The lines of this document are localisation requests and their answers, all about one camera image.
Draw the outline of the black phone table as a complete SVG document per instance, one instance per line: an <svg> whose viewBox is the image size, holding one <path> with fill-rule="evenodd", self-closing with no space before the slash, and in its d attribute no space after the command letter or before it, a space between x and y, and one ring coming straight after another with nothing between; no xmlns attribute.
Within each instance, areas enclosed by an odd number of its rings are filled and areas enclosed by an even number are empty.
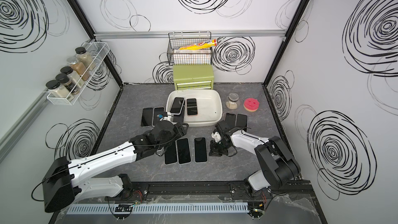
<svg viewBox="0 0 398 224"><path fill-rule="evenodd" d="M144 108L142 111L141 127L149 127L153 124L153 108Z"/></svg>

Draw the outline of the black phone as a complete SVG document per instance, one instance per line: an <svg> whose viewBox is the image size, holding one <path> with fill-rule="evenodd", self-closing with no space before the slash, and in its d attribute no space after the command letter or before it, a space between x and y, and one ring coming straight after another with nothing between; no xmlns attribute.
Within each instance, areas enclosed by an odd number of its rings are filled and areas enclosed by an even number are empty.
<svg viewBox="0 0 398 224"><path fill-rule="evenodd" d="M236 124L236 115L235 114L226 113L224 120L230 128L235 127L235 124Z"/></svg>

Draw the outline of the white plastic storage box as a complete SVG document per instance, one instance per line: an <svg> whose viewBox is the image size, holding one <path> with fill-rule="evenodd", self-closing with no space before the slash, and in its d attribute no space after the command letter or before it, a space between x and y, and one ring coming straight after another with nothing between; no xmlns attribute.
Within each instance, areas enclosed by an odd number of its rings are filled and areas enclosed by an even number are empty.
<svg viewBox="0 0 398 224"><path fill-rule="evenodd" d="M173 91L167 99L165 108L167 112L170 111L176 97L197 100L197 115L187 115L187 108L185 108L183 122L187 123L189 127L213 126L222 118L222 102L219 93L215 90L190 89Z"/></svg>

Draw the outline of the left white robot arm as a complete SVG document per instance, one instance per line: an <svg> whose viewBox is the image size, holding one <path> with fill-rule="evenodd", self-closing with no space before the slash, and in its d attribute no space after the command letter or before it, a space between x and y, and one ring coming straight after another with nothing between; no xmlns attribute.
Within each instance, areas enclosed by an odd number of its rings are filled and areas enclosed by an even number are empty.
<svg viewBox="0 0 398 224"><path fill-rule="evenodd" d="M79 159L56 159L39 183L45 212L57 212L87 198L121 194L129 187L127 176L98 178L97 175L152 155L163 155L173 142L187 134L188 128L187 123L163 120L152 130L112 149Z"/></svg>

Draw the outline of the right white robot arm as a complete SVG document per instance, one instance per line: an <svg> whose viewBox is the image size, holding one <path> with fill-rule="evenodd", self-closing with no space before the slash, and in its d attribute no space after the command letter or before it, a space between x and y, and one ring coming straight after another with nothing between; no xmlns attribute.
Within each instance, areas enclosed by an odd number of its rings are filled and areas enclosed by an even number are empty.
<svg viewBox="0 0 398 224"><path fill-rule="evenodd" d="M217 123L211 134L209 155L233 157L240 148L256 156L260 170L244 180L247 197L253 199L263 189L280 189L295 180L301 167L285 142L278 136L262 138L250 134L245 128L231 127L226 121Z"/></svg>

